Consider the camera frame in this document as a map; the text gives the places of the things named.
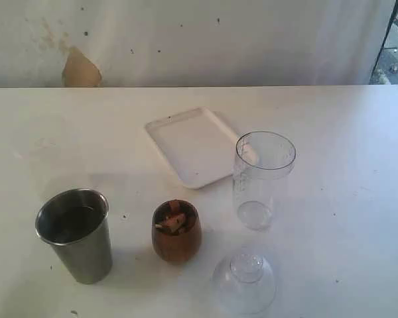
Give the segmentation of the brown wooden cup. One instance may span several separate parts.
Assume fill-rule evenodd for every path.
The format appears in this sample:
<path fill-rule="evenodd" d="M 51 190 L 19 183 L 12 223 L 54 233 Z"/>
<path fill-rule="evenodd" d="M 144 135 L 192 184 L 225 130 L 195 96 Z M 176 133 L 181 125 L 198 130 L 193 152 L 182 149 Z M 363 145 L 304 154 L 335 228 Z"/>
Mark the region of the brown wooden cup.
<path fill-rule="evenodd" d="M 157 209 L 152 218 L 152 244 L 154 251 L 164 261 L 171 264 L 183 264 L 189 261 L 198 251 L 202 243 L 202 228 L 197 211 L 197 220 L 194 226 L 181 235 L 167 235 L 154 228 L 154 217 L 157 215 Z"/>

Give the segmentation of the stainless steel cup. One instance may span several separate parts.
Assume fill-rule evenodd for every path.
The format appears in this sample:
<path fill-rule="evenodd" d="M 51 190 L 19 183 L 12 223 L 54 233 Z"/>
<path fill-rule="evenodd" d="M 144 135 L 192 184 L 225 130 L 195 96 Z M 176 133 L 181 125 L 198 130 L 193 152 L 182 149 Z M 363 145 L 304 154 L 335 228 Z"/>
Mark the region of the stainless steel cup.
<path fill-rule="evenodd" d="M 94 189 L 77 188 L 49 199 L 36 216 L 36 234 L 81 284 L 94 284 L 111 270 L 108 212 L 104 195 Z"/>

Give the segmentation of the clear plastic shaker body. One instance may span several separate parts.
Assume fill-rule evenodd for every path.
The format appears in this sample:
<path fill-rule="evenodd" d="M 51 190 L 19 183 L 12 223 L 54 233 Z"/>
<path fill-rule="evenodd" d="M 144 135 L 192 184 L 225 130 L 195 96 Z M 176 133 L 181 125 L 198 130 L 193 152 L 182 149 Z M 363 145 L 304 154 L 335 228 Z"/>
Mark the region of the clear plastic shaker body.
<path fill-rule="evenodd" d="M 233 208 L 248 229 L 267 229 L 281 210 L 296 157 L 294 144 L 275 132 L 252 131 L 237 140 Z"/>

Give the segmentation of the clear plastic shaker lid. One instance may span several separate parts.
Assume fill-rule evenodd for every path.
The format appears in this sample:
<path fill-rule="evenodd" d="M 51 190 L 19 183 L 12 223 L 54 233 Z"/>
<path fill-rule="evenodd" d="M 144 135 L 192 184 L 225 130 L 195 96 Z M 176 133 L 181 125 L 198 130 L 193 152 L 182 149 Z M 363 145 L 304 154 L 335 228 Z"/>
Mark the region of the clear plastic shaker lid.
<path fill-rule="evenodd" d="M 271 306 L 277 291 L 273 268 L 264 252 L 242 246 L 223 257 L 212 274 L 217 302 L 236 316 L 258 316 Z"/>

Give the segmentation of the white rectangular tray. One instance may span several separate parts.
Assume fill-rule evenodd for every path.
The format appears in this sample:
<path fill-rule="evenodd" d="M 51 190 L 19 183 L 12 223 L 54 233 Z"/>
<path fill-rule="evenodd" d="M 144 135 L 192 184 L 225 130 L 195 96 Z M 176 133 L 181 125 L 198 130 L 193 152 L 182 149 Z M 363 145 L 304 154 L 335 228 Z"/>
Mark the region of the white rectangular tray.
<path fill-rule="evenodd" d="M 232 175 L 239 135 L 215 112 L 199 107 L 145 125 L 158 153 L 188 189 Z"/>

